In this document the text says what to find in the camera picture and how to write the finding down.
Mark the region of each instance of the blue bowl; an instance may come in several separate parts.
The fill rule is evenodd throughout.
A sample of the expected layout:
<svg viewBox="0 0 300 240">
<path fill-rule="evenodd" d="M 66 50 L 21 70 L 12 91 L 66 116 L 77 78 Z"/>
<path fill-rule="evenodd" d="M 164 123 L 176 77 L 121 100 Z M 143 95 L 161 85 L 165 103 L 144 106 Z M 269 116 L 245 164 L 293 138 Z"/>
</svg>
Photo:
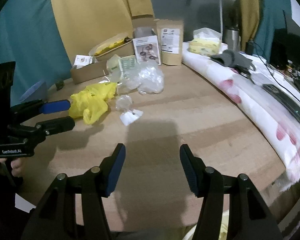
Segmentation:
<svg viewBox="0 0 300 240">
<path fill-rule="evenodd" d="M 20 103 L 26 103 L 33 100 L 45 101 L 48 97 L 48 88 L 45 81 L 40 80 L 30 87 L 19 99 Z"/>
</svg>

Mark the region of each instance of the wooden table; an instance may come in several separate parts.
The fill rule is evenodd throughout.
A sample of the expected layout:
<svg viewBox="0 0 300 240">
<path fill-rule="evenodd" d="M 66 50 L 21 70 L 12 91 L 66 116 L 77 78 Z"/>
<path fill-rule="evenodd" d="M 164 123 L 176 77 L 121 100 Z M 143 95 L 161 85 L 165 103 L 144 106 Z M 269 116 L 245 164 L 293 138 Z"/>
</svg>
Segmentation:
<svg viewBox="0 0 300 240">
<path fill-rule="evenodd" d="M 59 173 L 83 174 L 124 143 L 126 160 L 116 190 L 103 199 L 111 230 L 135 231 L 153 227 L 178 227 L 197 222 L 202 199 L 190 192 L 179 147 L 192 152 L 225 175 L 246 173 L 263 190 L 285 170 L 260 131 L 222 92 L 188 67 L 162 66 L 164 91 L 158 95 L 130 94 L 143 116 L 125 127 L 120 113 L 112 111 L 87 126 L 76 121 L 73 131 L 47 137 L 28 159 L 21 195 L 37 204 Z M 70 98 L 88 84 L 71 80 L 49 100 Z M 38 116 L 27 124 L 67 115 Z M 80 198 L 77 221 L 82 223 Z"/>
</svg>

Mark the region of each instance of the yellow package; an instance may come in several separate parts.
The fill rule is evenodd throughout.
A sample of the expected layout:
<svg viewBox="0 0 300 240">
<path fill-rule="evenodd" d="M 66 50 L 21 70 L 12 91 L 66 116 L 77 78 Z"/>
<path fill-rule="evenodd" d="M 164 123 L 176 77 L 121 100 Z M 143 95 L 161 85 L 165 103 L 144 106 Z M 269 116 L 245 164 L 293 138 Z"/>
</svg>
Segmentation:
<svg viewBox="0 0 300 240">
<path fill-rule="evenodd" d="M 100 56 L 110 51 L 111 49 L 123 45 L 124 43 L 128 42 L 128 40 L 130 41 L 130 39 L 128 38 L 128 33 L 119 33 L 118 35 L 109 38 L 108 40 L 93 47 L 89 51 L 89 56 L 95 56 L 95 57 Z"/>
<path fill-rule="evenodd" d="M 219 54 L 221 41 L 219 39 L 195 38 L 189 43 L 189 52 L 202 56 L 212 56 Z"/>
<path fill-rule="evenodd" d="M 114 97 L 116 87 L 117 83 L 98 83 L 71 95 L 69 116 L 72 118 L 83 116 L 85 124 L 94 124 L 108 110 L 106 101 Z"/>
</svg>

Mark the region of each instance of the teal curtain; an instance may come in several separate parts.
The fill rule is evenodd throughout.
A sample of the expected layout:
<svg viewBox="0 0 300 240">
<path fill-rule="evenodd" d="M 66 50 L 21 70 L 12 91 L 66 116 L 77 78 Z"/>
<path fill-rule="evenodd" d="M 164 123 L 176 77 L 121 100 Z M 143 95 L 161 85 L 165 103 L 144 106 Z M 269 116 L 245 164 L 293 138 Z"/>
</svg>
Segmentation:
<svg viewBox="0 0 300 240">
<path fill-rule="evenodd" d="M 11 105 L 33 84 L 70 78 L 50 0 L 8 0 L 0 12 L 0 63 L 16 61 Z"/>
<path fill-rule="evenodd" d="M 270 59 L 274 31 L 286 27 L 284 14 L 292 16 L 290 0 L 261 0 L 262 19 L 255 37 L 255 42 L 263 49 L 267 60 Z M 255 49 L 255 54 L 262 56 L 260 48 Z"/>
</svg>

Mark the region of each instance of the phone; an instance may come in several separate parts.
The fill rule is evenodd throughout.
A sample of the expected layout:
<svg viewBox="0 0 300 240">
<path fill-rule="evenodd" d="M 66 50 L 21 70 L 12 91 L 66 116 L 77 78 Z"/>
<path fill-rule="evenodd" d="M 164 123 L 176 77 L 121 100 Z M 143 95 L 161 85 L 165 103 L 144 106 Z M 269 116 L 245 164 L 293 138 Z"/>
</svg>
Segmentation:
<svg viewBox="0 0 300 240">
<path fill-rule="evenodd" d="M 280 102 L 300 123 L 300 106 L 292 98 L 273 84 L 263 84 L 262 88 Z"/>
</svg>

